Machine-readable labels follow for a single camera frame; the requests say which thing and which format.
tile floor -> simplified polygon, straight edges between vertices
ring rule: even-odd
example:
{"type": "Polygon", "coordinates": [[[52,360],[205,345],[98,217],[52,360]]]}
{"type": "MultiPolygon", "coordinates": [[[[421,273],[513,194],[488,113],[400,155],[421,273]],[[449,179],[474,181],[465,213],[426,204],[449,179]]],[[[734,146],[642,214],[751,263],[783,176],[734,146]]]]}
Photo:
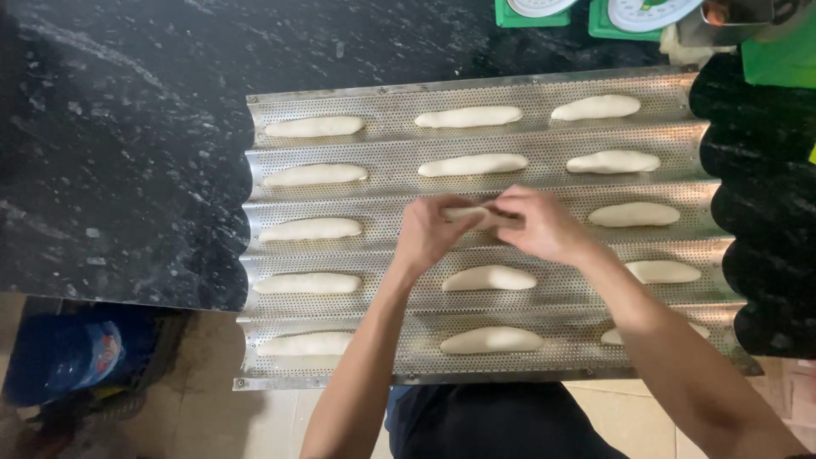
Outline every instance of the tile floor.
{"type": "MultiPolygon", "coordinates": [[[[149,389],[125,431],[143,457],[297,457],[321,390],[233,392],[244,344],[235,314],[202,313],[191,323],[172,374],[149,389]]],[[[592,424],[631,459],[699,459],[640,380],[566,383],[592,424]]],[[[391,457],[380,431],[374,458],[391,457]]]]}

raw bread dough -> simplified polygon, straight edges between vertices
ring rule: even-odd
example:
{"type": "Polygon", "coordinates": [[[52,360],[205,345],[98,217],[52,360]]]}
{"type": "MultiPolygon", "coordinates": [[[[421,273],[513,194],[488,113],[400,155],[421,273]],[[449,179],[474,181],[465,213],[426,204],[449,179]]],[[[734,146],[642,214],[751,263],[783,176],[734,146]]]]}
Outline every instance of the raw bread dough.
{"type": "Polygon", "coordinates": [[[485,354],[537,350],[547,340],[533,332],[513,327],[484,327],[444,340],[439,349],[445,354],[485,354]]]}
{"type": "Polygon", "coordinates": [[[325,116],[270,123],[264,132],[272,137],[346,136],[365,125],[362,118],[356,116],[325,116]]]}
{"type": "Polygon", "coordinates": [[[354,333],[319,332],[272,338],[258,345],[261,357],[269,355],[343,355],[354,333]]]}
{"type": "Polygon", "coordinates": [[[527,167],[527,158],[514,153],[475,154],[458,158],[440,159],[419,167],[419,174],[426,177],[473,176],[493,172],[517,171],[527,167]]]}
{"type": "Polygon", "coordinates": [[[279,274],[252,286],[259,293],[351,293],[362,285],[357,276],[334,273],[279,274]]]}
{"type": "Polygon", "coordinates": [[[316,185],[365,180],[368,171],[351,164],[309,164],[273,172],[264,177],[264,186],[316,185]]]}
{"type": "Polygon", "coordinates": [[[641,109],[641,102],[629,96],[594,96],[562,105],[552,111],[550,118],[576,121],[588,118],[626,116],[641,109]]]}
{"type": "Polygon", "coordinates": [[[460,271],[442,283],[444,292],[458,290],[526,290],[535,287],[535,276],[509,266],[478,266],[460,271]]]}
{"type": "Polygon", "coordinates": [[[674,207],[655,203],[627,203],[602,207],[589,214],[595,225],[621,228],[624,226],[665,226],[680,220],[674,207]]]}
{"type": "Polygon", "coordinates": [[[362,233],[362,225],[348,218],[307,218],[287,221],[260,232],[258,240],[294,241],[302,239],[336,239],[362,233]]]}
{"type": "Polygon", "coordinates": [[[621,174],[624,172],[651,172],[660,167],[660,158],[639,151],[611,149],[572,158],[566,162],[570,172],[621,174]]]}
{"type": "Polygon", "coordinates": [[[507,218],[504,216],[499,216],[491,212],[490,210],[481,207],[448,207],[442,209],[442,218],[445,221],[459,221],[462,217],[466,215],[470,215],[472,213],[480,213],[484,215],[479,223],[476,224],[471,231],[485,231],[490,230],[492,228],[500,227],[500,228],[520,228],[523,224],[515,219],[515,218],[507,218]]]}
{"type": "Polygon", "coordinates": [[[496,126],[518,121],[521,116],[517,107],[470,107],[421,114],[414,123],[419,127],[496,126]]]}
{"type": "MultiPolygon", "coordinates": [[[[711,332],[708,331],[708,328],[701,327],[694,323],[689,322],[689,325],[694,329],[695,332],[699,333],[705,339],[711,335],[711,332]]],[[[601,343],[607,345],[623,345],[623,338],[620,337],[620,332],[618,332],[618,328],[615,327],[611,330],[607,330],[606,333],[601,335],[601,343]]]]}
{"type": "Polygon", "coordinates": [[[683,283],[700,279],[703,273],[676,261],[633,261],[626,267],[642,283],[683,283]]]}

countertop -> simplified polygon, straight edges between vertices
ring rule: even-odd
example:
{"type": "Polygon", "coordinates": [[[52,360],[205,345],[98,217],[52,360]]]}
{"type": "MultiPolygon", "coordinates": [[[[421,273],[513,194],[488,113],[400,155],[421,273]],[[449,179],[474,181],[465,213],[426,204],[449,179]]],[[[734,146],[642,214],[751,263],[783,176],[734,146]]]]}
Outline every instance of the countertop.
{"type": "MultiPolygon", "coordinates": [[[[549,29],[501,29],[487,0],[4,8],[0,289],[204,310],[246,298],[245,95],[667,63],[657,43],[589,37],[584,0],[549,29]]],[[[692,110],[713,121],[712,211],[738,236],[738,333],[816,355],[814,91],[749,87],[738,56],[718,56],[692,110]]]]}

dough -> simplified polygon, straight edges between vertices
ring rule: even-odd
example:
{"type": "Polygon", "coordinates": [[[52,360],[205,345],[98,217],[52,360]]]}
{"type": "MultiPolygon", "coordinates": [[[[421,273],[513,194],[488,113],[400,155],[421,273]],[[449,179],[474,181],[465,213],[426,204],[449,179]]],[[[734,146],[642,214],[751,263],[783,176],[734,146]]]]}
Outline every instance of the dough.
{"type": "Polygon", "coordinates": [[[269,355],[343,355],[354,333],[319,332],[308,335],[272,338],[261,343],[256,352],[261,357],[269,355]]]}
{"type": "Polygon", "coordinates": [[[550,118],[576,121],[588,118],[626,116],[641,109],[641,102],[629,96],[594,96],[562,105],[552,111],[550,118]]]}
{"type": "Polygon", "coordinates": [[[628,203],[602,207],[589,214],[595,225],[620,228],[624,226],[665,226],[680,220],[674,207],[654,203],[628,203]]]}
{"type": "Polygon", "coordinates": [[[458,290],[526,290],[535,287],[535,276],[509,266],[478,266],[460,271],[442,283],[444,292],[458,290]]]}
{"type": "Polygon", "coordinates": [[[547,341],[533,332],[513,327],[484,327],[444,340],[439,349],[445,354],[484,354],[537,350],[547,341]]]}
{"type": "Polygon", "coordinates": [[[316,185],[365,180],[368,171],[351,164],[310,164],[273,172],[264,177],[264,186],[316,185]]]}
{"type": "Polygon", "coordinates": [[[683,283],[700,279],[703,273],[676,261],[633,261],[626,267],[642,283],[683,283]]]}
{"type": "Polygon", "coordinates": [[[528,163],[527,158],[520,154],[476,154],[425,163],[419,167],[419,174],[426,177],[474,176],[493,172],[517,171],[527,167],[528,163]]]}
{"type": "MultiPolygon", "coordinates": [[[[699,325],[695,325],[689,322],[689,325],[694,329],[695,332],[699,333],[705,339],[711,335],[711,332],[708,331],[707,328],[701,327],[699,325]]],[[[607,345],[623,345],[623,338],[620,337],[620,332],[618,332],[618,328],[613,328],[611,330],[607,330],[606,333],[601,335],[601,343],[607,345]]]]}
{"type": "Polygon", "coordinates": [[[346,136],[365,125],[362,118],[356,116],[325,116],[270,123],[264,132],[272,137],[346,136]]]}
{"type": "Polygon", "coordinates": [[[660,158],[639,151],[611,149],[572,158],[566,162],[570,172],[621,174],[624,172],[651,172],[660,167],[660,158]]]}
{"type": "Polygon", "coordinates": [[[348,218],[307,218],[274,225],[260,232],[258,240],[293,241],[303,239],[336,239],[362,233],[362,225],[348,218]]]}
{"type": "Polygon", "coordinates": [[[498,216],[490,210],[481,207],[448,207],[442,209],[442,218],[445,221],[459,221],[462,217],[472,213],[480,213],[484,215],[479,223],[474,226],[471,231],[485,231],[496,227],[503,228],[521,228],[523,224],[515,218],[507,218],[498,216]]]}
{"type": "Polygon", "coordinates": [[[517,107],[470,107],[421,114],[414,123],[419,127],[495,126],[518,121],[521,116],[517,107]]]}
{"type": "Polygon", "coordinates": [[[279,274],[252,286],[259,293],[351,293],[362,285],[357,276],[334,273],[279,274]]]}

perforated baguette tray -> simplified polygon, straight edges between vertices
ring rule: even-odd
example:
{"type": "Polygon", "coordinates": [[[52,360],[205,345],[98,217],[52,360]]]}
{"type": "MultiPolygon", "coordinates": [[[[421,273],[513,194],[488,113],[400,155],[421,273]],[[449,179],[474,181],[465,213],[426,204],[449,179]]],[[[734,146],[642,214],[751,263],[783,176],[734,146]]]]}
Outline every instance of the perforated baguette tray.
{"type": "MultiPolygon", "coordinates": [[[[332,91],[248,96],[255,144],[246,152],[253,189],[244,210],[251,243],[241,256],[250,286],[238,323],[246,355],[235,390],[323,387],[338,357],[259,357],[257,345],[275,336],[353,331],[392,259],[403,207],[423,194],[457,193],[474,201],[495,197],[514,183],[553,189],[582,221],[599,208],[631,201],[670,205],[681,212],[665,227],[591,231],[623,261],[674,260],[703,272],[692,283],[654,285],[655,294],[689,321],[711,331],[709,341],[746,374],[756,362],[734,337],[734,315],[745,302],[721,270],[733,238],[709,212],[719,181],[700,165],[699,143],[708,122],[694,118],[688,93],[697,76],[690,67],[653,67],[573,74],[530,75],[332,91]],[[641,101],[625,118],[555,121],[558,105],[589,96],[621,94],[641,101]],[[430,129],[414,124],[428,111],[476,105],[514,105],[520,121],[501,127],[430,129]],[[267,137],[273,121],[356,115],[366,127],[351,136],[317,139],[267,137]],[[634,149],[661,158],[654,172],[597,176],[570,174],[568,159],[603,149],[634,149]],[[518,172],[427,178],[422,163],[466,154],[519,153],[530,165],[518,172]],[[350,163],[369,171],[355,183],[263,187],[264,176],[312,163],[350,163]],[[342,216],[363,224],[342,239],[260,243],[258,234],[283,221],[342,216]],[[362,287],[347,295],[259,294],[251,286],[284,273],[353,274],[362,287]]],[[[636,377],[622,347],[602,345],[614,325],[601,298],[569,266],[541,261],[486,233],[462,238],[417,282],[410,294],[397,345],[395,384],[488,381],[565,381],[636,377]],[[443,292],[452,274],[479,265],[526,270],[539,284],[523,291],[443,292]],[[445,355],[439,344],[467,330],[508,325],[538,333],[548,344],[535,352],[445,355]]]]}

